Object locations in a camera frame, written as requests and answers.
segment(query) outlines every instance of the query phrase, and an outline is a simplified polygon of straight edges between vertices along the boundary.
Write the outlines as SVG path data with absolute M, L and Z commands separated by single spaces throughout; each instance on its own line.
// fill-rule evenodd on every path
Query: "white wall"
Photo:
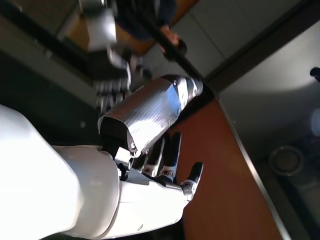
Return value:
M 320 22 L 296 37 L 221 93 L 221 100 L 245 147 L 320 107 Z
M 174 27 L 186 42 L 187 59 L 206 76 L 300 0 L 200 0 Z M 158 45 L 144 56 L 156 75 L 184 74 Z

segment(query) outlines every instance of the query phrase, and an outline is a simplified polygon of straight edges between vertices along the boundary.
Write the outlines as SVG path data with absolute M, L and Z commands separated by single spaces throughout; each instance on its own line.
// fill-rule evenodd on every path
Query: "person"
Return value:
M 168 40 L 183 55 L 186 55 L 186 43 L 171 29 L 172 20 L 177 11 L 176 0 L 116 0 L 117 17 L 115 19 L 119 26 L 134 38 L 140 41 L 148 41 L 152 37 L 138 22 L 137 18 L 139 16 L 135 13 L 137 5 L 154 19 Z M 161 47 L 161 50 L 168 61 L 173 61 L 173 58 L 166 53 L 163 47 Z

